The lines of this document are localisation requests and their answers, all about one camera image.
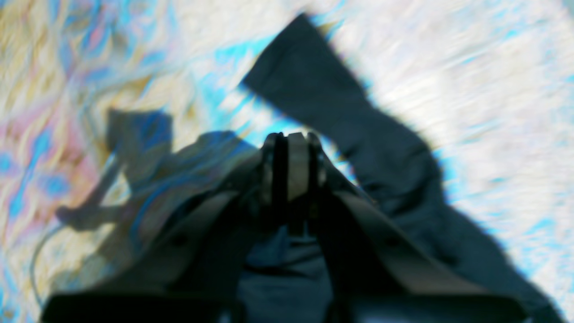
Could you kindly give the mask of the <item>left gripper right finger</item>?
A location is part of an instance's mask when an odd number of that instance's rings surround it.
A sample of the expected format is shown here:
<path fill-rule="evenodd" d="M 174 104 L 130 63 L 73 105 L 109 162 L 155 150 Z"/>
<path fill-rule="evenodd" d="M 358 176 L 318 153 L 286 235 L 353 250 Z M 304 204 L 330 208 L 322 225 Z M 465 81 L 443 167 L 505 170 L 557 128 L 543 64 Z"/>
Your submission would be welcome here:
<path fill-rule="evenodd" d="M 287 202 L 307 209 L 306 219 L 318 218 L 318 203 L 326 182 L 325 158 L 319 137 L 309 132 L 287 137 Z"/>

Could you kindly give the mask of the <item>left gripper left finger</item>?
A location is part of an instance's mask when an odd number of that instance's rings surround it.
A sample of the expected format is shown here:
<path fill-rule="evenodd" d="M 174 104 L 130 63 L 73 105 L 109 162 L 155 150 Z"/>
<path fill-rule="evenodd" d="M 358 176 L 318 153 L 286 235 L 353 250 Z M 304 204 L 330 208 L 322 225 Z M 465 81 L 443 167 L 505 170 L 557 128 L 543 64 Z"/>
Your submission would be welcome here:
<path fill-rule="evenodd" d="M 261 147 L 260 220 L 281 225 L 287 206 L 287 137 L 271 133 Z"/>

